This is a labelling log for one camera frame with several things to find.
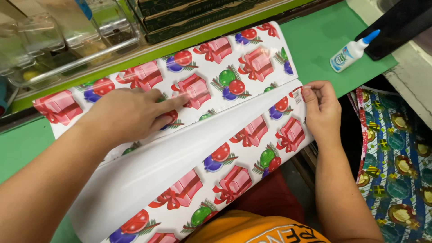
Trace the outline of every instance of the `green table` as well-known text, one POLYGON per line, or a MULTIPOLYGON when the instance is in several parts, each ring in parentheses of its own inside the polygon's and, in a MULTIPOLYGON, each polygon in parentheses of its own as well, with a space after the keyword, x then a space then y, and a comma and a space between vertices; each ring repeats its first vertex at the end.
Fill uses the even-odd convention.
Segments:
MULTIPOLYGON (((333 71, 329 58, 365 27, 366 24, 346 2, 282 24, 300 81, 308 83, 313 80, 330 80, 340 97, 396 65, 397 62, 391 55, 380 61, 372 61, 365 55, 342 73, 333 71)), ((50 123, 42 117, 1 134, 0 183, 52 142, 54 136, 50 123)), ((67 217, 60 224, 52 242, 80 242, 67 217)))

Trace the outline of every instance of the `barcode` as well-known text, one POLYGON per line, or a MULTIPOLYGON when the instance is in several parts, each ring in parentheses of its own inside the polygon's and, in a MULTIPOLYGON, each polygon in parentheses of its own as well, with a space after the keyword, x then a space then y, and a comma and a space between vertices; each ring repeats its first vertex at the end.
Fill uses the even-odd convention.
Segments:
POLYGON ((302 89, 298 89, 298 90, 294 91, 294 93, 293 93, 295 103, 297 105, 302 101, 302 96, 300 95, 301 91, 302 91, 302 89))

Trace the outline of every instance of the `hand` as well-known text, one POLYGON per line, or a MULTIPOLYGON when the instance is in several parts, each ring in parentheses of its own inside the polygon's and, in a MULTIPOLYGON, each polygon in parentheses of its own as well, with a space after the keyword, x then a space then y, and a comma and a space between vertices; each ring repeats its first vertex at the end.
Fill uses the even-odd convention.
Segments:
POLYGON ((306 124, 319 147, 340 142, 341 107, 329 81, 313 81, 303 86, 306 124))
POLYGON ((180 96, 157 103, 161 97, 158 89, 148 92, 141 88, 113 90, 77 121, 75 127, 84 129, 89 136, 111 148, 144 139, 172 122, 172 117, 164 113, 188 102, 187 96, 180 96))

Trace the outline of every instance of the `person's left hand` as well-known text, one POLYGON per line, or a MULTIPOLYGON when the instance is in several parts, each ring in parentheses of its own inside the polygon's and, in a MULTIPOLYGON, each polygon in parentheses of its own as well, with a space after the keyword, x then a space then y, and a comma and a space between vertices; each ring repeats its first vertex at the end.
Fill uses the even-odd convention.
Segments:
POLYGON ((164 113, 188 102, 187 96, 180 96, 157 103, 161 97, 158 89, 148 92, 141 88, 113 90, 78 120, 75 127, 112 148, 144 139, 172 122, 172 117, 164 113))

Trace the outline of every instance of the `glue bottle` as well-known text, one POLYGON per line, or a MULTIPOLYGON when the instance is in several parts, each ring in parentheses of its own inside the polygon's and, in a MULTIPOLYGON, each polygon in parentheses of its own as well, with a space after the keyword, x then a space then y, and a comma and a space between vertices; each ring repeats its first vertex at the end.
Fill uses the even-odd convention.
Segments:
POLYGON ((357 42, 349 42, 342 50, 330 59, 330 65, 337 73, 342 72, 363 56, 364 49, 378 36, 380 30, 375 30, 357 42))

